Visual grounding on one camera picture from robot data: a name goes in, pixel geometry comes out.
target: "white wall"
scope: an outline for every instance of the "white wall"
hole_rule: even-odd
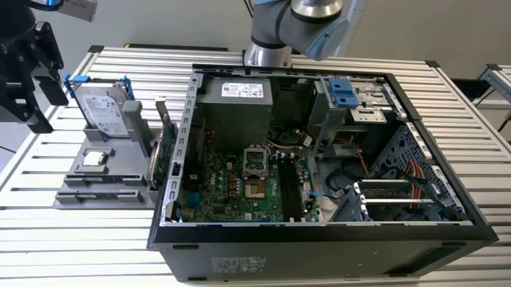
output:
[[[451,77],[511,63],[510,0],[365,0],[347,55],[435,60]]]

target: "sticker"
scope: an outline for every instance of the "sticker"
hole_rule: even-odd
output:
[[[263,272],[265,257],[211,257],[215,273]]]
[[[264,97],[263,84],[224,83],[223,97]]]
[[[308,147],[311,146],[311,143],[312,143],[312,138],[311,136],[307,136],[305,140],[303,141],[303,145]]]
[[[83,96],[96,128],[109,136],[125,136],[128,130],[115,100],[108,96]]]

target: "blue drive bracket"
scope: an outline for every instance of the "blue drive bracket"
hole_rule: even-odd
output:
[[[359,106],[359,99],[348,79],[329,78],[327,83],[328,92],[335,99],[335,106],[337,108],[356,108]]]

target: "orange wire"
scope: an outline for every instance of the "orange wire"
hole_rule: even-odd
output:
[[[361,152],[360,152],[360,150],[357,151],[357,154],[359,154],[359,159],[360,159],[361,168],[364,169],[365,179],[368,179],[367,167],[365,167],[364,159],[363,159],[363,157],[361,157]]]
[[[412,167],[412,176],[415,176],[415,165],[412,161],[409,161],[409,165]],[[412,184],[412,199],[415,199],[415,194],[416,194],[415,185]]]
[[[421,178],[425,178],[423,168],[419,166],[419,164],[415,161],[412,163],[413,163],[417,171],[420,171]],[[417,193],[417,199],[420,199],[420,189],[419,188],[416,190],[416,193]]]

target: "wire bundle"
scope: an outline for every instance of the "wire bundle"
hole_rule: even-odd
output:
[[[408,173],[409,171],[413,177],[420,176],[421,179],[425,178],[423,168],[413,160],[408,162],[408,166],[404,170],[404,173]],[[420,189],[415,186],[415,184],[412,184],[412,199],[420,199]],[[419,206],[416,204],[412,204],[409,205],[409,208],[419,208]]]

